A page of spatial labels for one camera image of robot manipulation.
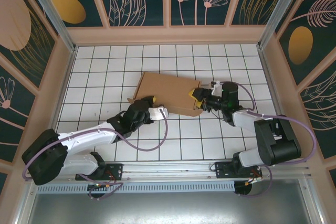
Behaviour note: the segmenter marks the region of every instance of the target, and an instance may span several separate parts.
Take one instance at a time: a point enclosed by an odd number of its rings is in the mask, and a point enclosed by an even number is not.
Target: vent grille
[[[38,194],[87,194],[92,184],[50,184],[38,187]],[[111,191],[115,187],[101,187],[92,193]],[[177,183],[125,183],[115,193],[182,193],[196,191],[234,191],[234,181],[177,182]]]

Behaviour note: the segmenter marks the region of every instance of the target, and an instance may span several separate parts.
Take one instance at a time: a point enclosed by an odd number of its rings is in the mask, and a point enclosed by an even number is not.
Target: white tile floor
[[[102,123],[129,106],[141,73],[153,71],[208,84],[236,81],[252,92],[259,113],[275,114],[255,45],[150,45],[80,47],[63,101],[57,132]],[[250,107],[239,88],[241,105]],[[106,161],[163,161],[231,158],[256,146],[255,134],[232,127],[211,113],[192,118],[171,114],[166,142],[156,151],[139,152],[124,142],[97,146]],[[152,148],[164,135],[164,122],[144,125],[129,138]]]

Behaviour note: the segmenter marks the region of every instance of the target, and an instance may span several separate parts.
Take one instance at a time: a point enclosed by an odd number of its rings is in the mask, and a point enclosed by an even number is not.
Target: yellow oval
[[[51,0],[59,16],[65,22],[78,24],[85,20],[86,12],[78,0]]]
[[[313,34],[305,26],[297,27],[289,39],[289,59],[296,65],[302,64],[313,46]]]
[[[31,21],[24,0],[0,0],[0,45],[18,51],[30,38]]]

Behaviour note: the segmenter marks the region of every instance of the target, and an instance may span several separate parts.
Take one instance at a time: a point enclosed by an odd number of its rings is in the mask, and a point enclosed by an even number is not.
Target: cardboard box
[[[201,82],[188,78],[170,76],[167,74],[145,72],[140,78],[133,99],[130,103],[143,97],[155,96],[155,106],[163,105],[168,112],[198,116],[203,110],[196,107],[196,101],[188,93],[201,86]]]

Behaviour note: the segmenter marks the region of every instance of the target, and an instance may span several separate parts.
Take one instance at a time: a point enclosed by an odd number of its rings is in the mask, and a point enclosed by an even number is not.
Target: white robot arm
[[[235,153],[228,166],[232,173],[239,176],[253,166],[278,164],[301,156],[300,145],[288,121],[248,113],[239,105],[236,83],[225,82],[220,88],[221,96],[213,95],[213,89],[203,88],[191,91],[190,96],[204,111],[221,111],[224,121],[230,125],[256,133],[258,147]],[[136,100],[127,111],[86,130],[60,134],[53,129],[44,131],[22,155],[35,184],[43,185],[68,174],[102,176],[104,160],[98,153],[87,153],[87,150],[127,138],[141,125],[161,120],[164,115],[167,117],[163,107],[162,115],[153,108],[154,99]],[[51,143],[57,144],[42,151]]]
[[[35,184],[43,185],[68,174],[102,176],[106,164],[99,153],[89,150],[125,139],[141,125],[168,117],[167,109],[153,108],[154,101],[155,97],[136,100],[127,111],[89,129],[60,134],[53,129],[42,132],[22,155]]]

